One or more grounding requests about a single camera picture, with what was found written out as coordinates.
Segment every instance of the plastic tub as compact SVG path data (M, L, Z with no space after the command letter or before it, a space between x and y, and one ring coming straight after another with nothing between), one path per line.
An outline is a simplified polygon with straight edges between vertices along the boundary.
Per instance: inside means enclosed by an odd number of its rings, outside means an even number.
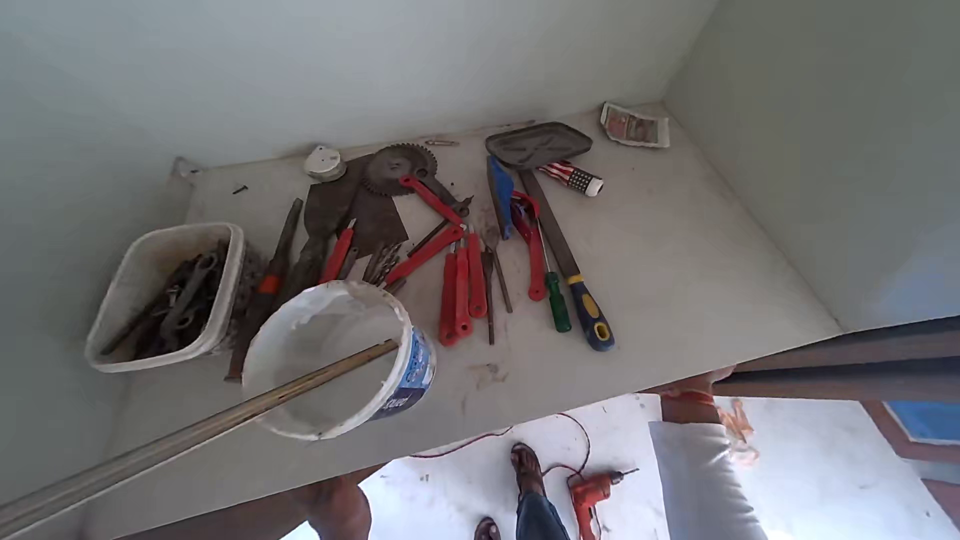
M275 407L257 421L302 440L335 437L413 406L430 388L436 349L390 293L363 282L309 288L274 313L244 364L244 398L358 353L386 339L399 348Z
M166 355L129 360L133 340L128 339L110 355L100 354L124 324L155 297L181 262L215 248L218 241L229 242L227 261L210 317L193 343ZM180 225L140 236L120 262L86 337L87 361L100 371L113 373L182 362L211 351L227 335L243 258L243 230L230 223Z

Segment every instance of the blue label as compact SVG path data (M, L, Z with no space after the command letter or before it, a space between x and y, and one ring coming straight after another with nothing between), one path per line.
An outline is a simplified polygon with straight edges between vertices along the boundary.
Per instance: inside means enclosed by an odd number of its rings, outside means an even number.
M400 384L387 402L370 417L370 420L393 416L412 407L423 397L432 381L433 366L430 364L430 347L427 345L423 333L414 328L410 338L407 369L403 371Z

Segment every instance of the white wall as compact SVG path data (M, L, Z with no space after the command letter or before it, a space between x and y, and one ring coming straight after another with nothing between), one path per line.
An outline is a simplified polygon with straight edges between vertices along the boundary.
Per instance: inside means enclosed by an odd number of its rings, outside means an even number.
M715 0L22 0L11 28L175 154L260 160L659 100Z
M666 104L848 330L960 312L960 4L722 0Z
M173 156L16 24L0 15L0 503L103 457L125 378L90 368L84 337L130 241L186 208L164 189Z

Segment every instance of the white floor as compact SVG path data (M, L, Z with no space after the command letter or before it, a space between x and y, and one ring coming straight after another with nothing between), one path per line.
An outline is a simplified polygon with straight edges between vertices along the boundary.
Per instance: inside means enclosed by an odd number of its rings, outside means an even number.
M729 409L727 400L718 402ZM760 456L737 470L771 540L960 539L858 403L748 398L744 409ZM669 538L646 428L659 419L657 399L620 396L570 414L589 433L586 473L639 468L598 505L603 540ZM550 416L445 457L396 460L362 484L372 507L371 539L469 539L485 515L501 526L505 540L513 538L516 482L509 450L516 441L533 447L544 467L555 462L577 467L586 449L576 424ZM546 488L576 540L567 474L550 473ZM287 539L316 537L304 525Z

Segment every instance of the power drill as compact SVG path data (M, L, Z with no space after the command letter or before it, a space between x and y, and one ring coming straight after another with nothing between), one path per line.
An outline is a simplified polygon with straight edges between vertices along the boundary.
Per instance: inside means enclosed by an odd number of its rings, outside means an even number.
M636 471L637 469L632 469L626 473L613 471L594 475L570 487L570 499L573 500L573 511L577 515L580 540L596 540L592 527L593 506L610 498L610 486L617 485L623 477Z

